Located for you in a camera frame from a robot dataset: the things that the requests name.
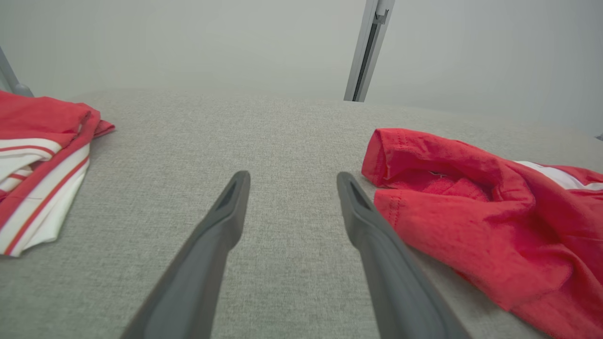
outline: gray fabric surface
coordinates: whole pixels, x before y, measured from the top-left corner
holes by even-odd
[[[0,258],[0,338],[116,338],[237,170],[251,172],[213,338],[377,338],[335,176],[360,169],[375,128],[460,139],[503,157],[603,171],[592,136],[350,102],[124,90],[78,97],[117,131],[58,241]],[[450,269],[422,267],[475,338],[538,338]]]

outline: folded clothing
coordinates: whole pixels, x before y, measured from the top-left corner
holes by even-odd
[[[89,164],[115,126],[85,105],[0,91],[0,253],[56,239]]]
[[[362,173],[404,242],[558,338],[603,338],[603,175],[377,129]]]

